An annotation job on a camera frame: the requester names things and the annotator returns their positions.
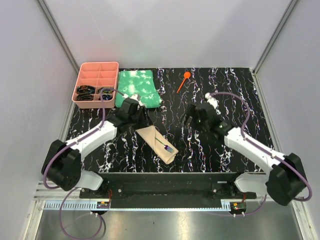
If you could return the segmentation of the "beige cloth napkin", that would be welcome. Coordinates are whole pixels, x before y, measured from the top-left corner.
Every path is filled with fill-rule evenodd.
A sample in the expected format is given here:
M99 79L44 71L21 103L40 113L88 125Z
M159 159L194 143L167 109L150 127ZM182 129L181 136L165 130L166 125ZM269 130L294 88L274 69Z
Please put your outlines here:
M155 154L166 164L170 164L175 160L178 150L156 129L155 126L149 126L142 129L137 129L136 132L142 137L142 139L152 148ZM170 153L164 149L164 145L158 142L155 138L160 139L165 145L174 149L173 153Z

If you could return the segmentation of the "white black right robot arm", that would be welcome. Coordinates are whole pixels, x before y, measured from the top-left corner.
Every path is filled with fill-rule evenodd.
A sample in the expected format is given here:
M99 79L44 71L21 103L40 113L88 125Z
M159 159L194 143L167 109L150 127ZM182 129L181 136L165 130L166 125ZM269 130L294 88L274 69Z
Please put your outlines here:
M281 206L297 200L304 189L308 190L305 200L312 197L299 156L294 153L285 155L267 147L243 132L241 127L220 118L212 104L188 105L181 123L237 151L262 169L263 173L239 174L227 185L230 197L236 199L247 192L268 195Z

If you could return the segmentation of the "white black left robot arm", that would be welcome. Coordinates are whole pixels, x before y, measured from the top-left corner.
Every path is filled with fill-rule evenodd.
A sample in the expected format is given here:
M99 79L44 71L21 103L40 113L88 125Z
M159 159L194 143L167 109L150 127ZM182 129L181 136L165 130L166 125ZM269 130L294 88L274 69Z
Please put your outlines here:
M137 130L151 124L140 98L138 94L126 98L120 108L109 114L103 113L98 125L78 137L66 142L58 139L52 142L41 169L44 186L49 189L47 180L50 180L55 189L66 192L74 188L89 189L95 197L103 198L108 193L107 184L100 174L84 170L82 160L130 128Z

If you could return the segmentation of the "orange plastic spoon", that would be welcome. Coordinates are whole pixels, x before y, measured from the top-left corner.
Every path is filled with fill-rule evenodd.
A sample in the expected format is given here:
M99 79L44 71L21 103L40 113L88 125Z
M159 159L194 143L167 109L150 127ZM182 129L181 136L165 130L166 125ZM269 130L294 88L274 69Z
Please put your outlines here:
M191 77L191 73L189 71L186 71L184 74L183 74L183 80L178 88L178 90L176 91L176 93L178 94L181 90L181 88L183 87L183 85L185 84L186 80L189 79Z

